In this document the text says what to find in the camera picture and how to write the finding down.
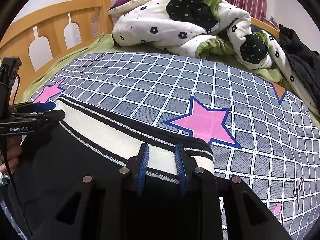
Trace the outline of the person's left hand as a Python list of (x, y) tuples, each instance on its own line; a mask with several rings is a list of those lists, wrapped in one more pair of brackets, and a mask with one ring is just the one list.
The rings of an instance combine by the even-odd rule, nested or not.
[(7, 138), (7, 158), (10, 172), (14, 174), (19, 164), (19, 156), (22, 153), (22, 136)]

